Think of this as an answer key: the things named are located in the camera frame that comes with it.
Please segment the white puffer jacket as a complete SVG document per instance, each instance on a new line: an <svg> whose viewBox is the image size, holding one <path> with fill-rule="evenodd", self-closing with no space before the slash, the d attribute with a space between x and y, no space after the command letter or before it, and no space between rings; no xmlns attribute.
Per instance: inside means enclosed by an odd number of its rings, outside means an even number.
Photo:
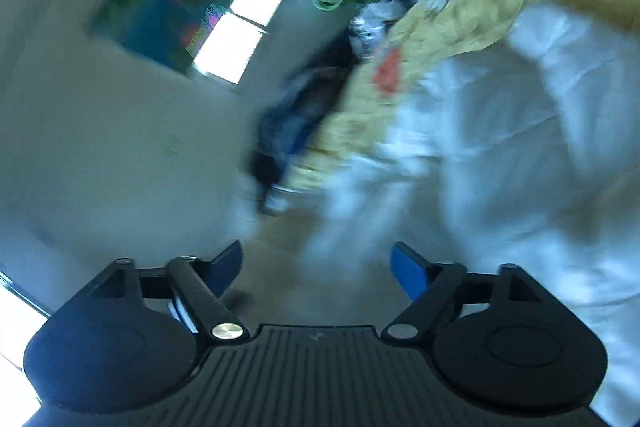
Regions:
<svg viewBox="0 0 640 427"><path fill-rule="evenodd" d="M538 3L441 61L366 156L329 179L309 250L352 280L393 243L474 271L514 263L604 342L594 401L639 417L639 38Z"/></svg>

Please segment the dark folded clothes pile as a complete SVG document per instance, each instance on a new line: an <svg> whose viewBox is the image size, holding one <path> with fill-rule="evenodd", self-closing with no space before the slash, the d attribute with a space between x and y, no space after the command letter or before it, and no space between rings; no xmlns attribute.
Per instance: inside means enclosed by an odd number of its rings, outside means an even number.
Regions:
<svg viewBox="0 0 640 427"><path fill-rule="evenodd" d="M258 212L276 212L274 196L286 170L334 111L358 63L349 32L343 30L286 77L274 100L260 113L247 157L248 173L256 183Z"/></svg>

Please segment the window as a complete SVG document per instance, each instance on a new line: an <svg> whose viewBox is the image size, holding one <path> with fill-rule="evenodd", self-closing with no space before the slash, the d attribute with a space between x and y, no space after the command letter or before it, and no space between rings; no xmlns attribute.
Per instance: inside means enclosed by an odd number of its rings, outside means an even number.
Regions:
<svg viewBox="0 0 640 427"><path fill-rule="evenodd" d="M283 0L232 0L194 57L201 75L238 84Z"/></svg>

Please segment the silver plastic bag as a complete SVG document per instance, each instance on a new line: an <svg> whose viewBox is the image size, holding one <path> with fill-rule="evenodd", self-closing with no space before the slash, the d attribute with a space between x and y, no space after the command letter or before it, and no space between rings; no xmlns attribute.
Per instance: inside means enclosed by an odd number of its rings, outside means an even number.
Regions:
<svg viewBox="0 0 640 427"><path fill-rule="evenodd" d="M366 5L348 25L349 43L356 57L359 60L371 58L393 24L406 12L405 5L397 0Z"/></svg>

